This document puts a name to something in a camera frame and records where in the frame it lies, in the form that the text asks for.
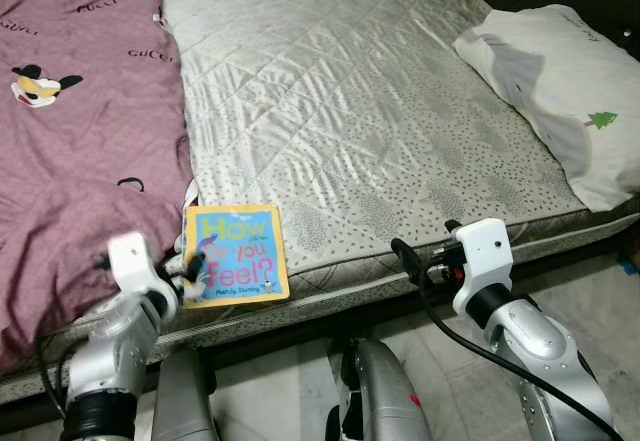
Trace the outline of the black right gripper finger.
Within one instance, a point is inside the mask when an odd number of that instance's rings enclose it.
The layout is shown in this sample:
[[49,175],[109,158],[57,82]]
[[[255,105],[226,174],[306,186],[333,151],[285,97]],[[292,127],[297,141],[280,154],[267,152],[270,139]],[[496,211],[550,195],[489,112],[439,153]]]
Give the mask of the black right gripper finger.
[[411,245],[404,243],[399,237],[390,240],[390,249],[397,255],[397,259],[403,271],[411,278],[419,278],[422,273],[422,262],[420,255]]

